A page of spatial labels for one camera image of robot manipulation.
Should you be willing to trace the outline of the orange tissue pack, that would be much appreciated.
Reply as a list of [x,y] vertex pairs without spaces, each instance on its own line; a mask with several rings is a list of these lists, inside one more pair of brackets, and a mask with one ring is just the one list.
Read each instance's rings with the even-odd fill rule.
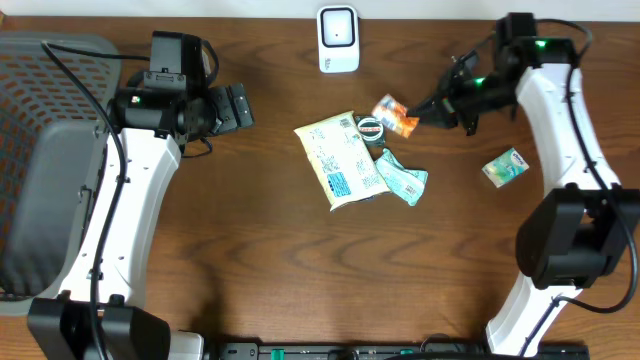
[[386,94],[373,108],[372,115],[390,131],[408,138],[418,126],[419,119],[407,115],[408,109]]

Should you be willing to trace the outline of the dark green snack packet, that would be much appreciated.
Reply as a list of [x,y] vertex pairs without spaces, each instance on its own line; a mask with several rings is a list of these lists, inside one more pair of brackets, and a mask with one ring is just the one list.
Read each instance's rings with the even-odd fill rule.
[[384,126],[376,117],[357,115],[355,123],[367,146],[382,147],[385,144]]

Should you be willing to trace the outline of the small green tissue pack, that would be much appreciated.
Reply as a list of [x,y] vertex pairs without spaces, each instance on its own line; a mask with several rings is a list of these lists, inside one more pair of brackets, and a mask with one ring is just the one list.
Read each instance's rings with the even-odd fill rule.
[[500,188],[528,169],[529,165],[520,153],[514,148],[511,148],[484,165],[482,172],[496,188]]

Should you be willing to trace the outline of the yellow snack bag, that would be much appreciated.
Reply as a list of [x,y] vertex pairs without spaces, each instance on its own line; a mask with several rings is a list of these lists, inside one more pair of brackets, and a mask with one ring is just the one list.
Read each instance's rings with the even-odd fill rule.
[[294,133],[302,143],[331,211],[390,192],[352,111],[299,127]]

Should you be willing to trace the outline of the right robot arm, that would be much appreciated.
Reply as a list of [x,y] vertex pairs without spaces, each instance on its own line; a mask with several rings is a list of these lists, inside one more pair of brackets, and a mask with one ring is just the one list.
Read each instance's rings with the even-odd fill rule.
[[599,146],[582,93],[584,50],[568,38],[541,36],[538,26],[530,13],[498,19],[488,38],[492,71],[475,76],[477,54],[469,51],[409,110],[422,124],[459,126],[468,135],[482,114],[523,110],[544,182],[543,200],[517,232],[518,277],[483,341],[427,349],[426,359],[585,359],[585,347],[549,346],[542,337],[623,255],[639,265],[639,193],[621,184]]

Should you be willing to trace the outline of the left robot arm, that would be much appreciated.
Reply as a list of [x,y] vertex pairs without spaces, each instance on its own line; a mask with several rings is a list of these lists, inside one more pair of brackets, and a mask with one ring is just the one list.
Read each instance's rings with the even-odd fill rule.
[[144,308],[159,211],[192,141],[250,127],[241,84],[220,86],[212,45],[157,31],[148,69],[96,111],[108,137],[82,245],[58,294],[33,300],[27,326],[50,359],[207,359],[205,338]]

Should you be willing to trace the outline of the white barcode scanner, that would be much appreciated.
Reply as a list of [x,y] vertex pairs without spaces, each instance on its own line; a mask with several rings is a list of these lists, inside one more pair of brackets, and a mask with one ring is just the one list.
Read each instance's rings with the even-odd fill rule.
[[349,5],[328,5],[316,14],[318,62],[322,73],[349,73],[359,67],[357,11]]

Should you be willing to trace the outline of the grey plastic basket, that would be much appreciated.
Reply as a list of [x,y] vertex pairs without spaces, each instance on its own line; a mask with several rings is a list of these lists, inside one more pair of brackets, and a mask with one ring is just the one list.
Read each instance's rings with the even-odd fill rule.
[[42,42],[105,105],[119,84],[114,45],[97,35],[1,35],[1,313],[53,298],[86,233],[106,134],[94,108]]

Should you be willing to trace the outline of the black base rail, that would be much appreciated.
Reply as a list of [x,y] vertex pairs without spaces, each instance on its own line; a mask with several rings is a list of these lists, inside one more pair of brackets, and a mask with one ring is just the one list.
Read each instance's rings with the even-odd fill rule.
[[426,345],[260,345],[226,343],[212,350],[211,360],[385,360],[385,359],[520,359],[496,355],[483,345],[428,342]]

